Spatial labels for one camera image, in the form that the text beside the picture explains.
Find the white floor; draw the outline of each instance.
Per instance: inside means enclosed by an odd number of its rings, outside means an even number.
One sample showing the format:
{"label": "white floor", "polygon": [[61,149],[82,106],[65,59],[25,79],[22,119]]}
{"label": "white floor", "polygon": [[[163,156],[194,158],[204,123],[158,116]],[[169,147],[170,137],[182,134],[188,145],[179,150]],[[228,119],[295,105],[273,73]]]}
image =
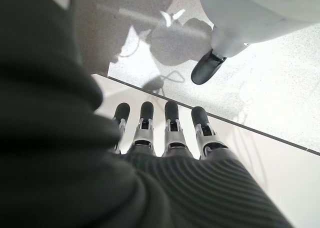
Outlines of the white floor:
{"label": "white floor", "polygon": [[213,26],[199,0],[79,6],[89,70],[320,151],[320,25],[253,44],[195,85],[191,71],[210,49]]}

